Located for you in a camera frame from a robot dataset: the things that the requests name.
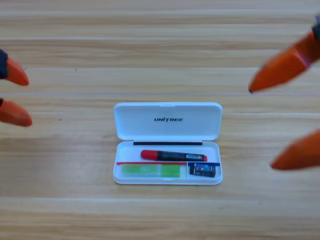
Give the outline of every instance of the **wood grain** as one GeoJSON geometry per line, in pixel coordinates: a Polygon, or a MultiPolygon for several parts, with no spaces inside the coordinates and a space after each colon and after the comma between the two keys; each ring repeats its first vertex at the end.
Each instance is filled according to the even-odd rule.
{"type": "Polygon", "coordinates": [[[0,48],[30,85],[1,81],[33,126],[0,125],[0,239],[318,240],[319,169],[273,171],[319,127],[320,68],[250,95],[316,0],[0,0],[0,48]],[[118,185],[119,102],[218,102],[223,181],[118,185]]]}

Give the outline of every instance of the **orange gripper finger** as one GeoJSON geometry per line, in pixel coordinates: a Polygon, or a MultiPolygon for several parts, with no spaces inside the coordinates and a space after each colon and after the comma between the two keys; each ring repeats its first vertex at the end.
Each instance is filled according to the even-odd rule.
{"type": "Polygon", "coordinates": [[[5,79],[18,85],[27,86],[29,85],[28,77],[24,69],[19,63],[12,60],[10,57],[7,59],[6,69],[8,71],[8,77],[5,79]]]}
{"type": "Polygon", "coordinates": [[[0,79],[6,79],[18,85],[29,85],[28,77],[19,63],[15,62],[8,54],[0,49],[0,79]]]}
{"type": "Polygon", "coordinates": [[[320,59],[320,24],[312,31],[270,59],[254,76],[248,86],[254,93],[283,85],[307,71],[320,59]]]}
{"type": "Polygon", "coordinates": [[[282,171],[320,167],[320,129],[291,143],[271,167],[282,171]]]}
{"type": "Polygon", "coordinates": [[[22,127],[32,125],[32,119],[24,108],[2,98],[0,98],[0,122],[22,127]]]}

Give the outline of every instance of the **red marker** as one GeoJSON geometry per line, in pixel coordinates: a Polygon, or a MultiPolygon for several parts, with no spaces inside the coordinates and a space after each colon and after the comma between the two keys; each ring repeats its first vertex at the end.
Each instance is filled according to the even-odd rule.
{"type": "Polygon", "coordinates": [[[172,151],[143,150],[141,158],[154,161],[174,162],[207,162],[208,158],[203,154],[182,153],[172,151]]]}
{"type": "Polygon", "coordinates": [[[165,162],[165,161],[160,161],[155,163],[154,161],[118,161],[116,163],[117,165],[122,165],[122,164],[161,164],[161,165],[180,165],[180,166],[186,166],[187,162],[165,162]]]}

